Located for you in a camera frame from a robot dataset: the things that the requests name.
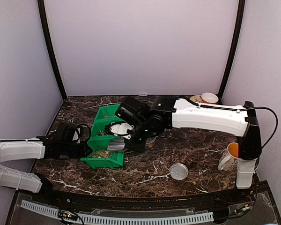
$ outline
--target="white perforated rail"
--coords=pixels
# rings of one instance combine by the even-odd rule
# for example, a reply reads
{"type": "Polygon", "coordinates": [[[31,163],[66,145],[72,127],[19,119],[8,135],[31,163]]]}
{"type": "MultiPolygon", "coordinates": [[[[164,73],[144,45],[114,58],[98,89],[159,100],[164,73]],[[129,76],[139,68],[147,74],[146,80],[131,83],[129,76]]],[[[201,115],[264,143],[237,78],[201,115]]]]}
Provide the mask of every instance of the white perforated rail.
{"type": "MultiPolygon", "coordinates": [[[[21,207],[47,217],[58,219],[58,209],[55,207],[44,206],[26,200],[22,200],[21,207]]],[[[78,215],[83,219],[84,224],[88,225],[191,225],[214,220],[212,212],[166,218],[116,218],[93,216],[83,213],[79,213],[78,215]]]]}

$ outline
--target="mug handle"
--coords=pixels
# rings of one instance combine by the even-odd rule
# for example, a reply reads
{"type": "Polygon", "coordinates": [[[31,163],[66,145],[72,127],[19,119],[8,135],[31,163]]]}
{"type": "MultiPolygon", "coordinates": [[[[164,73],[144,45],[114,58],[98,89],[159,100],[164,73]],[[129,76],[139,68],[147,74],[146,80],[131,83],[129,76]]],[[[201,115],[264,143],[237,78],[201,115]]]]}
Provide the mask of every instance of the mug handle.
{"type": "Polygon", "coordinates": [[[231,156],[226,156],[225,158],[223,158],[223,160],[219,163],[217,169],[219,171],[224,169],[225,164],[231,159],[231,156]]]}

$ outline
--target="marble tabletop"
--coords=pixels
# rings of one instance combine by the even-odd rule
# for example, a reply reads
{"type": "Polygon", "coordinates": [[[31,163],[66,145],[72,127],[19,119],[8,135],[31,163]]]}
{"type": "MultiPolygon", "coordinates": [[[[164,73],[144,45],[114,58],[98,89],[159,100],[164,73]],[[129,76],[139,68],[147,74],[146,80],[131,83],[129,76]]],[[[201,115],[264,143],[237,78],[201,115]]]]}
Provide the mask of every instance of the marble tabletop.
{"type": "MultiPolygon", "coordinates": [[[[101,106],[120,103],[125,96],[69,97],[58,113],[51,132],[60,122],[92,125],[101,106]]],[[[154,96],[137,97],[150,104],[154,96]]],[[[170,197],[231,189],[236,171],[218,171],[223,150],[233,135],[194,128],[166,130],[155,146],[144,153],[126,152],[124,166],[92,169],[79,159],[37,160],[33,172],[42,173],[55,190],[112,197],[170,197]],[[187,166],[189,175],[174,180],[169,168],[187,166]]]]}

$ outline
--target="black frame post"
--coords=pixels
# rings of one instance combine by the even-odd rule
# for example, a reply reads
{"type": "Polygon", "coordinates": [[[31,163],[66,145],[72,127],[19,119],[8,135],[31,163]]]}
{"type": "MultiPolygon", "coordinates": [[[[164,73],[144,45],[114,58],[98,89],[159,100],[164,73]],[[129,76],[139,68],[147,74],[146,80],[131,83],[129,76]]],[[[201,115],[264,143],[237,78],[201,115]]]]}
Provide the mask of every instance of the black frame post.
{"type": "Polygon", "coordinates": [[[244,16],[244,4],[245,4],[245,0],[239,0],[231,48],[230,48],[225,72],[223,75],[222,83],[221,83],[221,86],[219,89],[219,93],[217,94],[219,99],[221,99],[223,97],[223,94],[224,94],[224,91],[225,91],[225,88],[227,86],[227,82],[229,79],[229,75],[231,72],[231,68],[232,68],[232,64],[233,64],[233,60],[234,60],[234,56],[235,56],[235,52],[236,52],[236,48],[237,48],[237,44],[238,44],[240,29],[242,26],[243,16],[244,16]]]}
{"type": "Polygon", "coordinates": [[[54,50],[53,50],[53,45],[52,45],[52,41],[51,41],[51,37],[50,37],[44,0],[37,0],[37,3],[38,3],[39,16],[40,16],[41,22],[42,22],[44,38],[45,38],[45,42],[46,42],[46,45],[47,45],[47,51],[48,51],[48,54],[49,54],[49,57],[50,57],[52,69],[53,69],[55,79],[56,79],[60,94],[62,96],[62,99],[66,100],[67,93],[66,93],[64,84],[62,82],[61,76],[60,76],[60,72],[59,72],[59,69],[58,69],[58,66],[57,66],[57,61],[56,61],[54,50]]]}

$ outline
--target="white mug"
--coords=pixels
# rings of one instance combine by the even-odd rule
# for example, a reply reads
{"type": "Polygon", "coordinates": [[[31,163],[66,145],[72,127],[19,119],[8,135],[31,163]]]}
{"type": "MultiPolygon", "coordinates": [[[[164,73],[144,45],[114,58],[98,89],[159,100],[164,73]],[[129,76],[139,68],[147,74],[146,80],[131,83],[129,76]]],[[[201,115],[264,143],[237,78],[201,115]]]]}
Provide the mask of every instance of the white mug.
{"type": "Polygon", "coordinates": [[[238,164],[238,144],[230,143],[224,151],[217,169],[219,171],[232,171],[237,168],[238,164]]]}

